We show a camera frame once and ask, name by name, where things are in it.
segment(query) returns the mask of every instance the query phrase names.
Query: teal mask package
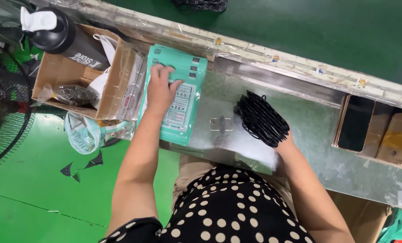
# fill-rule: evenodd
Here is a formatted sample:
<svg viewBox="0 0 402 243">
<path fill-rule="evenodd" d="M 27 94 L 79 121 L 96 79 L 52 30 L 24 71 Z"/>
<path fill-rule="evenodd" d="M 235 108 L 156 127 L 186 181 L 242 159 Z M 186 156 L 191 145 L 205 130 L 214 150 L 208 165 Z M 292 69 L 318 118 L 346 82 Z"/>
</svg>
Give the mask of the teal mask package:
<svg viewBox="0 0 402 243">
<path fill-rule="evenodd" d="M 175 68 L 175 72 L 169 74 L 170 83 L 174 80 L 184 80 L 184 83 L 179 85 L 174 101 L 162 120 L 160 139 L 186 146 L 191 137 L 193 122 L 198 109 L 207 70 L 207 59 L 162 45 L 150 47 L 144 95 L 139 109 L 137 125 L 139 125 L 148 106 L 147 87 L 150 82 L 150 68 L 156 63 Z"/>
</svg>

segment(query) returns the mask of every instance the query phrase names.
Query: person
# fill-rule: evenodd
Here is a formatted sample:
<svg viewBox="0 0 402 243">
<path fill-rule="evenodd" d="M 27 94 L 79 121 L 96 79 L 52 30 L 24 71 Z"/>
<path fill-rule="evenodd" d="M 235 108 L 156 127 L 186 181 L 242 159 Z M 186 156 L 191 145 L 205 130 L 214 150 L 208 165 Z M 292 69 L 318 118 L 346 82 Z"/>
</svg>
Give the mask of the person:
<svg viewBox="0 0 402 243">
<path fill-rule="evenodd" d="M 160 64 L 151 67 L 148 108 L 118 172 L 111 220 L 100 243 L 354 242 L 344 218 L 295 146 L 291 133 L 274 148 L 283 158 L 290 197 L 285 193 L 286 183 L 269 181 L 250 170 L 182 156 L 172 215 L 162 228 L 153 180 L 161 122 L 183 82 L 168 85 L 169 72 L 173 71 Z"/>
</svg>

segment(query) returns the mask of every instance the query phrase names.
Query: polka dot shirt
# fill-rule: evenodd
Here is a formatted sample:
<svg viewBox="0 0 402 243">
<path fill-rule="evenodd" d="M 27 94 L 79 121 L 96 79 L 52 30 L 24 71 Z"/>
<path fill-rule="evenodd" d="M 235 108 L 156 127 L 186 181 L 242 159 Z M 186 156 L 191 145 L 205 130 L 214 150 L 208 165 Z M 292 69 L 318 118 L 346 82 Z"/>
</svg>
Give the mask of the polka dot shirt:
<svg viewBox="0 0 402 243">
<path fill-rule="evenodd" d="M 220 165 L 192 181 L 165 228 L 156 218 L 122 225 L 100 243 L 315 243 L 267 181 L 252 171 Z"/>
</svg>

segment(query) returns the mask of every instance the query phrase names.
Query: black shaker bottle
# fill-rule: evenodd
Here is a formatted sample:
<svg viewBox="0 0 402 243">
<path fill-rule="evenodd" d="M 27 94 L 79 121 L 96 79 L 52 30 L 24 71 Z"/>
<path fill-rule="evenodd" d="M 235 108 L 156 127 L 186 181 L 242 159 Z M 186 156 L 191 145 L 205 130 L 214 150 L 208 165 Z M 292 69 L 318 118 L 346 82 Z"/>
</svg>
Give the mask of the black shaker bottle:
<svg viewBox="0 0 402 243">
<path fill-rule="evenodd" d="M 61 10 L 45 7 L 30 14 L 22 7 L 20 11 L 22 30 L 37 48 L 99 71 L 110 66 L 101 42 L 81 30 Z"/>
</svg>

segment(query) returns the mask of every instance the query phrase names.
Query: woman's arm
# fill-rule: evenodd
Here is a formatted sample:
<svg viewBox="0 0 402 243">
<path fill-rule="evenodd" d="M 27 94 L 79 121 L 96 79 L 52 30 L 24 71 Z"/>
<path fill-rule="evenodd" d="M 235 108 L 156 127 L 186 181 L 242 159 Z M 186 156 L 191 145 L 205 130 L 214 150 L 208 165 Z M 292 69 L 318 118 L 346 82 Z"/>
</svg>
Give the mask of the woman's arm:
<svg viewBox="0 0 402 243">
<path fill-rule="evenodd" d="M 106 236 L 134 218 L 158 218 L 153 180 L 158 163 L 160 126 L 177 87 L 183 82 L 176 80 L 168 86 L 169 72 L 173 71 L 172 67 L 160 64 L 151 67 L 148 106 L 118 172 Z"/>
<path fill-rule="evenodd" d="M 275 150 L 285 162 L 295 213 L 317 243 L 352 243 L 353 237 L 336 205 L 290 134 Z"/>
</svg>

